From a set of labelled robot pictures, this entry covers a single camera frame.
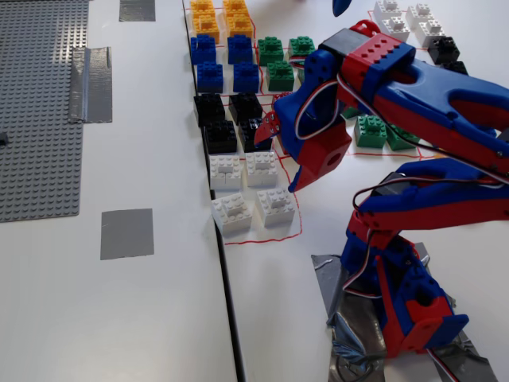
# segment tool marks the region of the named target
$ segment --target yellow lego brick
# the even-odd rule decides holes
[[[226,19],[227,33],[229,37],[236,34],[243,34],[249,38],[253,38],[253,25],[249,16],[245,14],[234,14],[232,17]]]
[[[205,14],[192,20],[194,31],[196,35],[207,34],[210,37],[214,37],[216,44],[220,42],[220,28],[217,26],[216,16],[210,16]]]
[[[214,9],[211,9],[211,10],[194,10],[192,12],[192,19],[195,20],[197,18],[200,18],[201,16],[211,16],[211,17],[215,17],[216,16],[216,12],[214,11]]]
[[[231,18],[235,14],[243,14],[249,17],[244,0],[223,0],[223,8],[227,18]]]
[[[191,2],[191,11],[193,13],[200,10],[214,10],[212,0],[195,0]]]

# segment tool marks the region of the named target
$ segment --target green lego brick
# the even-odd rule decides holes
[[[406,131],[400,129],[399,127],[396,127],[394,125],[391,125],[400,135],[408,139],[409,141],[418,143],[421,139],[411,133],[407,133]],[[392,132],[391,129],[387,129],[387,142],[389,143],[390,148],[393,151],[398,150],[408,150],[413,149],[415,146],[410,145],[409,143],[406,143],[405,141],[401,140],[395,133]]]
[[[382,149],[387,140],[385,123],[377,117],[359,117],[354,128],[358,147]]]
[[[343,113],[341,113],[341,115],[345,119],[354,118],[354,117],[357,117],[357,116],[362,115],[362,114],[364,114],[364,113],[361,110],[357,110],[354,107],[349,107],[349,108],[343,110]]]
[[[267,64],[267,87],[270,92],[291,92],[293,90],[293,68],[286,61]]]
[[[307,36],[290,38],[288,44],[288,57],[308,56],[315,51],[313,40]]]
[[[270,62],[281,61],[285,53],[283,44],[276,37],[265,37],[265,40],[258,40],[258,54],[260,66],[267,66]]]

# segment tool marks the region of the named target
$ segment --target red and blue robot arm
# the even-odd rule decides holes
[[[341,256],[352,282],[344,289],[373,298],[388,356],[396,357],[448,344],[468,322],[399,233],[509,220],[509,90],[415,60],[413,47],[374,28],[362,21],[343,29],[308,56],[305,82],[274,102],[255,141],[280,135],[301,165],[291,192],[341,162],[351,141],[338,113],[344,106],[451,157],[407,163],[354,203]]]

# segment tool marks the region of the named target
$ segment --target electrical cable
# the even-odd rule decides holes
[[[438,366],[440,366],[440,368],[444,371],[445,374],[447,374],[447,376],[450,378],[450,380],[452,382],[460,382],[460,380],[458,380],[453,372],[451,372],[449,370],[449,368],[440,360],[440,358],[437,357],[437,355],[433,352],[433,350],[431,349],[426,349],[428,351],[428,354],[429,356],[433,359],[433,361],[435,361],[437,363]]]
[[[482,166],[479,166],[477,163],[473,162],[473,161],[470,161],[469,159],[466,159],[466,158],[462,158],[460,155],[456,155],[456,154],[453,154],[453,153],[449,153],[448,151],[444,151],[442,149],[439,149],[439,148],[435,148],[435,147],[432,147],[432,146],[428,146],[428,145],[423,145],[421,143],[416,143],[416,142],[412,142],[408,139],[406,139],[404,136],[402,136],[401,134],[399,134],[388,122],[387,120],[380,114],[379,111],[377,111],[374,107],[372,107],[365,99],[363,99],[363,97],[361,95],[359,95],[350,85],[347,84],[346,80],[343,78],[343,75],[341,74],[341,72],[338,72],[337,73],[337,81],[338,81],[338,84],[346,91],[348,92],[351,96],[353,96],[355,99],[357,99],[357,101],[359,101],[362,105],[365,106],[366,109],[369,110],[370,113],[372,113],[373,115],[379,117],[386,125],[387,125],[387,128],[391,129],[392,132],[394,132],[394,134],[396,134],[402,141],[406,142],[406,143],[409,143],[413,146],[416,146],[416,147],[419,147],[419,148],[422,148],[424,150],[428,150],[428,151],[432,151],[434,153],[438,153],[438,154],[442,154],[446,157],[449,157],[449,158],[452,158],[452,159],[455,159],[457,160],[458,162],[461,162],[467,166],[471,166],[473,167],[474,169],[476,170],[479,170],[481,171],[482,173],[485,173],[487,174],[488,176],[490,177],[493,177],[495,178],[497,181],[500,181],[506,185],[509,185],[509,179],[507,179],[506,177],[504,177],[502,174],[500,173],[497,173],[495,171],[492,171],[492,170],[489,170],[489,169],[485,169],[484,167]]]
[[[323,126],[321,129],[317,130],[317,131],[314,131],[313,133],[311,134],[308,134],[308,135],[300,135],[299,133],[299,125],[301,124],[301,118],[302,116],[304,115],[305,111],[307,110],[307,108],[309,107],[309,105],[318,97],[318,95],[320,95],[320,93],[322,93],[325,89],[327,88],[330,88],[331,86],[336,86],[337,85],[337,81],[336,80],[330,80],[330,81],[327,81],[327,82],[324,82],[323,84],[321,84],[320,86],[318,86],[317,88],[315,88],[315,90],[313,90],[313,92],[309,95],[309,97],[307,98],[307,100],[302,104],[302,106],[299,108],[299,111],[297,113],[297,116],[295,118],[295,135],[297,136],[298,139],[300,140],[303,140],[305,141],[306,139],[311,139],[312,137],[315,137],[319,134],[321,134],[322,132],[326,131],[328,128],[330,128],[330,126],[332,126],[334,124],[334,122],[336,121],[337,119],[337,116],[340,112],[340,101],[337,99],[336,100],[336,105],[334,107],[334,115],[332,116],[330,122],[328,122],[325,126]]]
[[[371,238],[373,237],[373,235],[375,234],[375,231],[367,231],[367,250],[366,250],[366,255],[364,256],[364,261],[363,261],[363,265],[361,268],[359,268],[359,270],[352,276],[350,277],[350,279],[348,279],[347,281],[344,282],[343,284],[343,290],[349,294],[354,294],[356,296],[360,296],[360,297],[365,297],[365,298],[382,298],[382,296],[378,296],[376,294],[371,294],[371,293],[364,293],[364,292],[361,292],[359,290],[355,290],[355,289],[352,289],[350,288],[350,285],[353,284],[354,281],[356,281],[363,273],[364,271],[366,270],[367,268],[367,264],[369,263],[369,252],[370,252],[370,246],[371,246]]]
[[[356,203],[357,197],[361,193],[366,193],[367,191],[372,191],[373,189],[377,189],[378,187],[383,187],[385,185],[393,185],[394,183],[403,183],[405,181],[418,181],[421,183],[457,183],[457,184],[474,184],[479,185],[481,187],[488,187],[488,188],[500,188],[500,186],[504,185],[493,185],[492,181],[486,181],[481,179],[429,179],[427,177],[400,177],[398,179],[391,179],[389,181],[384,181],[380,184],[373,185],[371,187],[367,187],[365,189],[361,189],[356,192],[356,194],[353,196],[353,208],[356,211],[359,211],[359,206]]]

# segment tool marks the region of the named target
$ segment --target white table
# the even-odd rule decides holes
[[[156,3],[90,2],[113,123],[84,127],[80,215],[0,224],[1,381],[236,380],[181,4]],[[100,261],[101,212],[143,208],[155,254]]]
[[[399,3],[403,9],[415,5]],[[504,24],[509,4],[496,0],[428,3],[446,34],[454,37],[469,73],[509,87],[508,54],[503,48],[507,46]],[[318,45],[338,30],[367,18],[374,1],[353,0],[340,18],[332,16],[330,0],[252,0],[247,5],[257,37],[276,36],[286,46],[290,38],[310,36]],[[413,34],[409,43],[416,43]],[[426,55],[423,51],[418,53],[422,59]],[[350,153],[355,150],[354,143]],[[276,243],[226,246],[247,380],[327,380],[331,334],[325,324],[327,316],[310,256],[341,253],[354,192],[376,184],[408,160],[347,156],[338,169],[297,193],[301,235]],[[293,178],[297,167],[291,159],[283,162]],[[508,227],[507,223],[489,223],[403,233],[410,240],[425,243],[433,276],[457,299],[457,311],[469,315],[466,333],[481,354],[490,359],[500,380],[509,378],[505,357],[509,305],[504,293],[509,266],[504,255]],[[386,378],[390,382],[440,381],[428,356],[406,356],[387,362]]]

